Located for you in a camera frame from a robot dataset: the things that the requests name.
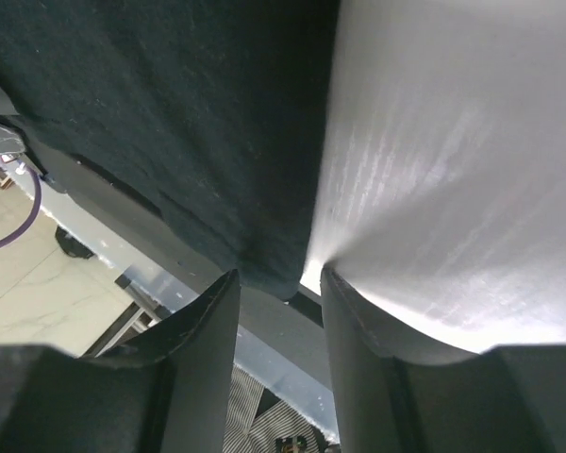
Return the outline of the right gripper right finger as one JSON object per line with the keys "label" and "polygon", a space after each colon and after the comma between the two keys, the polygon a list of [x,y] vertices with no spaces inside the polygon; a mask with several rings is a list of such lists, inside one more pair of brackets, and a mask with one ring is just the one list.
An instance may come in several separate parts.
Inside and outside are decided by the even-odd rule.
{"label": "right gripper right finger", "polygon": [[474,353],[438,341],[321,274],[322,312],[345,452],[488,452],[491,436],[445,365]]}

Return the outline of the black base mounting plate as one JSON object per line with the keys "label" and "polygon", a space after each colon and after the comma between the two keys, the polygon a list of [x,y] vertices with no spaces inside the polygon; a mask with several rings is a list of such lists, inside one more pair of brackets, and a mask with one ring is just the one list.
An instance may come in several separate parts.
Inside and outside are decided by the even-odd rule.
{"label": "black base mounting plate", "polygon": [[[0,116],[0,138],[13,139],[29,167],[39,152],[42,208],[88,248],[123,270],[138,301],[174,312],[215,281],[217,265],[181,240],[154,210],[83,160],[27,138],[18,122]],[[236,363],[281,398],[298,401],[331,393],[320,297],[298,286],[269,294],[263,281],[241,288]]]}

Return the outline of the black t shirt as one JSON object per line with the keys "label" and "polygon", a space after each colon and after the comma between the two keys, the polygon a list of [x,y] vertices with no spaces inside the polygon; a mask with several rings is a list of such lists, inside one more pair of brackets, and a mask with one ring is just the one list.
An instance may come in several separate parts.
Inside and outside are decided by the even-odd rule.
{"label": "black t shirt", "polygon": [[281,299],[303,274],[336,1],[0,1],[24,128]]}

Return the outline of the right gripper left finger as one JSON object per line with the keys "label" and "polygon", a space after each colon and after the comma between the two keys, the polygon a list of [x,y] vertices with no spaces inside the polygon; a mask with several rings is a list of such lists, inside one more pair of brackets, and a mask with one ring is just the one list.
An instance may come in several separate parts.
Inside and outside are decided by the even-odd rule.
{"label": "right gripper left finger", "polygon": [[119,373],[80,429],[82,452],[219,452],[241,304],[237,271],[100,354]]}

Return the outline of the operator striped shirt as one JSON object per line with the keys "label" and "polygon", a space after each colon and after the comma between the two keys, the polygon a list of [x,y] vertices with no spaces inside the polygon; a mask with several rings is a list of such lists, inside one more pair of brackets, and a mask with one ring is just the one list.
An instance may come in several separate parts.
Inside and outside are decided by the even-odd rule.
{"label": "operator striped shirt", "polygon": [[225,421],[224,452],[335,452],[325,439],[286,402],[234,367]]}

